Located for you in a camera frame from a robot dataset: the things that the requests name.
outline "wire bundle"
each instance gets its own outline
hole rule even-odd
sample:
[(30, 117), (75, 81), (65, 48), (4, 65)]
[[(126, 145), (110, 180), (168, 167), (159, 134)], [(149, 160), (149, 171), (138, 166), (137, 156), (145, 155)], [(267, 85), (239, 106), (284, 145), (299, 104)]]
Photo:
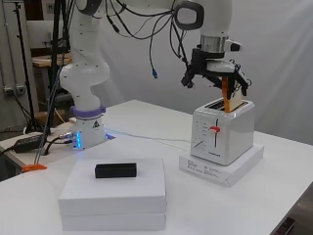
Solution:
[[(128, 33), (128, 35), (124, 35), (122, 33), (120, 33), (118, 27), (114, 24), (114, 22), (112, 21), (111, 17), (108, 13), (108, 1), (110, 1), (111, 3), (111, 6), (112, 6), (112, 9), (114, 11), (114, 15), (112, 16), (116, 16), (119, 20), (119, 22), (121, 23), (121, 25), (123, 26), (123, 28), (126, 30), (126, 32)], [(135, 15), (135, 16), (138, 16), (138, 17), (143, 17), (143, 18), (148, 18), (144, 23), (143, 25), (140, 27), (140, 29), (136, 32), (136, 33), (132, 33), (129, 28), (127, 27), (126, 23), (124, 22), (124, 20), (122, 19), (122, 17), (120, 16), (120, 13), (117, 12), (112, 0), (106, 0), (106, 13), (107, 13), (107, 18), (108, 18), (108, 21), (109, 23), (112, 25), (114, 31), (116, 33), (118, 33), (119, 35), (121, 36), (124, 36), (124, 37), (128, 37), (128, 38), (135, 38), (137, 40), (146, 40), (146, 39), (150, 39), (150, 50), (149, 50), (149, 58), (150, 58), (150, 64), (151, 64), (151, 67), (152, 67), (152, 70), (153, 70), (153, 76), (155, 78), (157, 78), (157, 71), (155, 69), (155, 66), (154, 66), (154, 62), (153, 62), (153, 56), (152, 56), (152, 51), (153, 51), (153, 43), (154, 43), (154, 37), (160, 33), (168, 24), (170, 24), (170, 30), (169, 30), (169, 40), (170, 40), (170, 46), (171, 46), (171, 49), (174, 53), (174, 55), (182, 60), (185, 65), (186, 65), (186, 69), (188, 69), (188, 59), (187, 59), (187, 55), (186, 55), (186, 52), (185, 52), (185, 48), (184, 48), (184, 45), (183, 45), (183, 40), (186, 36), (186, 33), (185, 31), (182, 31), (181, 35), (179, 34), (179, 31), (178, 31), (178, 28), (174, 22), (174, 7), (175, 7), (175, 4), (176, 4), (176, 1), (177, 0), (174, 0), (173, 3), (172, 3), (172, 7), (171, 7), (171, 10), (169, 11), (165, 11), (165, 12), (161, 12), (161, 13), (156, 13), (156, 14), (140, 14), (140, 13), (137, 13), (137, 12), (134, 12), (132, 11), (131, 9), (127, 8), (126, 5), (124, 5), (123, 3), (120, 2), (120, 0), (115, 0), (123, 10)], [(155, 24), (154, 24), (154, 27), (153, 27), (153, 31), (150, 35), (148, 36), (137, 36), (137, 34), (141, 31), (141, 29), (145, 26), (145, 24), (147, 23), (147, 21), (150, 21), (151, 19), (154, 19), (154, 18), (157, 18)], [(166, 20), (166, 22), (157, 30), (157, 25), (159, 24), (159, 22), (165, 18), (165, 17), (168, 17), (168, 19)], [(178, 39), (178, 42), (179, 42), (179, 46), (178, 46), (178, 50), (176, 51), (174, 49), (174, 46), (173, 46), (173, 38), (172, 38), (172, 31), (174, 29), (174, 32), (176, 34), (176, 37)]]

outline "label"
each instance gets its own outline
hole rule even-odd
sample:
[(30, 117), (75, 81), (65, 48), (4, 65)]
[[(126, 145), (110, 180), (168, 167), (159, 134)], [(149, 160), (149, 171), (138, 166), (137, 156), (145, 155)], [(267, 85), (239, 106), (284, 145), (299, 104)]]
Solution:
[(179, 166), (181, 169), (187, 170), (190, 173), (197, 174), (220, 183), (224, 182), (229, 176), (229, 173), (221, 171), (218, 168), (214, 168), (214, 166), (206, 164), (205, 161), (192, 161), (184, 157), (180, 157)]

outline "orange object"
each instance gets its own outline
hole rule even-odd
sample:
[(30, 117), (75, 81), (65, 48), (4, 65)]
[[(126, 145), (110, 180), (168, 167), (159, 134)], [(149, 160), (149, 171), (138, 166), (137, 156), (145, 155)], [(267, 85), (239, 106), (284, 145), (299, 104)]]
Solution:
[(47, 169), (48, 167), (43, 164), (26, 164), (25, 166), (22, 167), (22, 172), (30, 172), (30, 171), (35, 171), (35, 170), (42, 170), (42, 169)]
[(230, 100), (227, 98), (227, 92), (228, 92), (228, 78), (223, 77), (222, 78), (222, 92), (223, 92), (223, 98), (224, 98), (224, 104), (225, 104), (225, 113), (231, 113), (231, 104)]

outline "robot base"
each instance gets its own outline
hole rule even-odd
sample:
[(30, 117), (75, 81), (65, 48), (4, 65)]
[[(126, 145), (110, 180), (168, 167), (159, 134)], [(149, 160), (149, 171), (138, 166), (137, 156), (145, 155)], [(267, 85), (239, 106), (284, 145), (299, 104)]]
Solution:
[(102, 116), (88, 119), (78, 117), (70, 131), (73, 133), (73, 149), (85, 150), (107, 141)]
[(198, 108), (193, 118), (191, 155), (229, 165), (253, 146), (254, 104), (225, 113), (223, 99)]

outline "cable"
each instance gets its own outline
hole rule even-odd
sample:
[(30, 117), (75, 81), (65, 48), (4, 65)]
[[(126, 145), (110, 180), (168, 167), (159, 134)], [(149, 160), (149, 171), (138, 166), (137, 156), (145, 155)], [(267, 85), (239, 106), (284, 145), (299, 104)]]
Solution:
[(159, 141), (172, 141), (172, 142), (185, 142), (185, 143), (191, 143), (188, 140), (183, 140), (183, 139), (165, 139), (165, 138), (156, 138), (156, 137), (149, 137), (149, 136), (142, 136), (142, 135), (134, 135), (134, 134), (130, 134), (127, 132), (121, 132), (121, 131), (116, 131), (116, 130), (112, 130), (112, 129), (108, 129), (106, 128), (106, 130), (116, 133), (116, 134), (121, 134), (121, 135), (127, 135), (130, 137), (134, 137), (134, 138), (140, 138), (140, 139), (150, 139), (150, 140), (159, 140)]
[(47, 155), (49, 154), (49, 149), (50, 149), (50, 147), (51, 147), (56, 141), (58, 141), (58, 140), (60, 140), (60, 137), (59, 137), (59, 136), (58, 136), (57, 138), (53, 139), (53, 140), (49, 143), (49, 145), (48, 145), (48, 147), (47, 147), (47, 149), (46, 149), (46, 151), (45, 151), (44, 156), (47, 156)]
[[(120, 23), (122, 24), (122, 26), (124, 27), (124, 29), (127, 31), (127, 33), (128, 33), (131, 37), (133, 37), (133, 38), (135, 38), (135, 39), (138, 39), (138, 40), (146, 40), (146, 39), (149, 39), (149, 38), (151, 38), (151, 37), (157, 35), (159, 32), (161, 32), (161, 31), (167, 26), (167, 24), (169, 23), (169, 21), (170, 21), (170, 19), (171, 19), (171, 18), (169, 18), (169, 19), (166, 21), (166, 23), (165, 23), (159, 30), (157, 30), (154, 34), (149, 35), (149, 36), (145, 36), (145, 37), (138, 37), (138, 36), (134, 35), (134, 34), (128, 29), (128, 27), (127, 27), (127, 25), (125, 24), (124, 20), (121, 18), (121, 16), (119, 15), (119, 13), (116, 11), (116, 9), (115, 9), (115, 7), (114, 7), (114, 5), (113, 5), (113, 3), (112, 3), (112, 0), (110, 0), (110, 2), (111, 2), (112, 8), (113, 8), (113, 10), (114, 10), (114, 12), (115, 12), (115, 14), (116, 14), (118, 20), (120, 21)], [(116, 33), (120, 34), (120, 33), (119, 33), (119, 29), (118, 29), (117, 26), (112, 22), (112, 20), (111, 20), (111, 18), (110, 18), (109, 16), (108, 16), (108, 21), (110, 22), (110, 24), (111, 24), (112, 27), (114, 28), (114, 31), (115, 31)]]
[(146, 14), (141, 14), (141, 13), (136, 13), (132, 10), (130, 10), (129, 8), (127, 8), (127, 6), (123, 3), (121, 3), (119, 0), (115, 0), (122, 8), (124, 8), (127, 12), (130, 12), (131, 14), (133, 15), (136, 15), (138, 17), (158, 17), (158, 16), (162, 16), (164, 14), (171, 14), (173, 12), (173, 10), (169, 10), (169, 11), (166, 11), (166, 12), (162, 12), (162, 13), (156, 13), (156, 14), (149, 14), (149, 15), (146, 15)]
[(57, 108), (55, 108), (55, 112), (56, 112), (58, 118), (61, 120), (61, 122), (66, 123), (66, 122), (62, 119), (62, 117), (61, 117), (61, 115), (59, 114), (59, 112), (57, 111)]
[[(72, 10), (71, 10), (71, 14), (67, 16), (67, 19), (68, 19), (68, 25), (64, 25), (67, 26), (67, 28), (69, 29), (70, 28), (70, 24), (71, 24), (71, 19), (72, 19), (72, 15), (73, 15), (73, 12), (74, 12), (74, 7), (72, 5)], [(49, 120), (49, 117), (52, 113), (52, 110), (53, 110), (53, 103), (55, 101), (55, 97), (56, 97), (56, 94), (57, 94), (57, 90), (58, 90), (58, 87), (60, 85), (60, 74), (61, 74), (61, 71), (63, 69), (63, 65), (65, 63), (65, 53), (63, 52), (62, 54), (62, 63), (60, 65), (60, 68), (57, 72), (57, 75), (56, 75), (56, 80), (55, 80), (55, 83), (53, 85), (53, 88), (51, 89), (51, 94), (49, 96), (49, 101), (48, 101), (48, 116), (47, 116), (47, 121), (45, 123), (45, 126), (44, 126), (44, 131), (43, 131), (43, 136), (42, 136), (42, 139), (41, 139), (41, 143), (39, 145), (39, 148), (38, 148), (38, 151), (36, 153), (36, 157), (35, 157), (35, 160), (34, 160), (34, 164), (37, 165), (39, 164), (39, 160), (40, 160), (40, 153), (43, 149), (43, 146), (44, 146), (44, 142), (45, 142), (45, 137), (47, 135), (47, 127), (48, 127), (48, 120)]]
[(148, 137), (148, 136), (133, 135), (133, 134), (129, 134), (129, 133), (126, 133), (126, 132), (119, 132), (119, 131), (110, 130), (110, 129), (107, 129), (107, 128), (106, 128), (106, 131), (107, 131), (107, 132), (112, 132), (112, 133), (115, 133), (115, 134), (126, 135), (126, 136), (133, 137), (133, 138), (153, 140), (153, 141), (156, 141), (157, 143), (160, 143), (160, 144), (162, 144), (162, 145), (166, 145), (166, 146), (173, 147), (173, 148), (176, 148), (176, 149), (180, 149), (180, 150), (183, 150), (183, 151), (188, 151), (188, 150), (183, 149), (183, 148), (180, 148), (180, 147), (175, 146), (175, 145), (168, 144), (168, 143), (163, 143), (163, 142), (161, 142), (161, 141), (168, 141), (168, 142), (185, 142), (185, 143), (188, 143), (188, 144), (191, 143), (191, 142), (188, 141), (188, 140), (181, 140), (181, 139), (163, 139), (163, 138), (154, 138), (154, 137)]
[(169, 28), (169, 44), (170, 44), (170, 48), (172, 49), (174, 55), (175, 55), (178, 59), (181, 59), (182, 56), (181, 56), (181, 55), (178, 55), (178, 53), (175, 51), (174, 46), (173, 46), (172, 31), (173, 31), (173, 22), (171, 22), (170, 28)]
[[(148, 21), (152, 20), (154, 17), (151, 17), (151, 18), (148, 18), (144, 21), (144, 23), (141, 25), (141, 27), (135, 32), (134, 35), (137, 35), (143, 28), (144, 26), (147, 24)], [(131, 36), (127, 36), (127, 35), (124, 35), (124, 34), (119, 34), (120, 36), (123, 36), (123, 37), (127, 37), (127, 38), (131, 38)]]
[(4, 130), (4, 131), (0, 131), (0, 134), (5, 134), (5, 133), (22, 133), (22, 130)]
[(14, 146), (12, 146), (12, 147), (10, 147), (10, 148), (8, 148), (8, 149), (2, 151), (2, 152), (0, 153), (0, 157), (1, 157), (2, 155), (4, 155), (6, 152), (9, 152), (9, 151), (11, 151), (11, 150), (14, 150)]
[(187, 71), (188, 71), (189, 70), (188, 59), (187, 59), (187, 55), (186, 55), (186, 51), (185, 51), (185, 48), (184, 48), (184, 45), (183, 45), (182, 38), (180, 38), (178, 29), (177, 29), (176, 25), (174, 24), (174, 22), (172, 22), (172, 24), (173, 24), (173, 28), (174, 28), (174, 31), (176, 33), (177, 39), (179, 41), (179, 46), (180, 46), (180, 48), (182, 50), (182, 53), (183, 53), (182, 61), (185, 63)]
[(46, 151), (45, 151), (44, 156), (49, 155), (49, 150), (50, 150), (50, 148), (51, 148), (51, 146), (52, 146), (53, 144), (66, 145), (66, 144), (72, 143), (71, 140), (67, 140), (67, 141), (65, 141), (65, 142), (63, 142), (63, 143), (58, 143), (58, 142), (56, 142), (56, 141), (58, 141), (58, 140), (60, 140), (60, 139), (61, 139), (60, 137), (57, 137), (57, 138), (53, 139), (52, 141), (49, 141), (49, 142), (47, 141), (47, 143), (49, 143), (49, 145), (48, 145), (48, 147), (47, 147), (47, 149), (46, 149)]
[[(62, 68), (63, 68), (63, 65), (64, 65), (64, 60), (65, 60), (65, 53), (62, 54), (62, 64), (58, 70), (58, 73), (57, 73), (57, 77), (56, 77), (56, 81), (55, 81), (55, 84), (52, 88), (52, 92), (50, 94), (50, 97), (49, 97), (49, 101), (48, 101), (48, 112), (47, 114), (50, 114), (51, 113), (51, 110), (52, 110), (52, 102), (56, 96), (56, 91), (57, 91), (57, 88), (59, 86), (59, 83), (60, 83), (60, 74), (61, 74), (61, 71), (62, 71)], [(39, 145), (39, 148), (38, 148), (38, 151), (37, 151), (37, 154), (36, 154), (36, 157), (35, 157), (35, 160), (34, 160), (34, 164), (37, 165), (39, 163), (39, 160), (40, 160), (40, 153), (43, 149), (43, 146), (44, 146), (44, 142), (45, 142), (45, 135), (47, 133), (47, 127), (48, 127), (48, 119), (49, 117), (47, 117), (47, 121), (45, 123), (45, 126), (44, 126), (44, 131), (43, 131), (43, 135), (42, 135), (42, 139), (41, 139), (41, 142), (40, 142), (40, 145)]]
[[(160, 17), (157, 19), (157, 21), (156, 21), (156, 23), (155, 23), (155, 25), (154, 25), (154, 28), (153, 28), (152, 35), (155, 34), (155, 31), (156, 31), (156, 28), (157, 28), (157, 24), (159, 23), (159, 21), (160, 21), (162, 18), (164, 18), (165, 16), (167, 16), (167, 15), (160, 16)], [(151, 65), (151, 67), (152, 67), (152, 69), (153, 69), (153, 76), (154, 76), (155, 78), (157, 78), (157, 71), (156, 71), (155, 66), (154, 66), (153, 55), (152, 55), (152, 53), (153, 53), (153, 41), (154, 41), (154, 37), (152, 36), (152, 37), (150, 38), (149, 59), (150, 59), (150, 65)]]

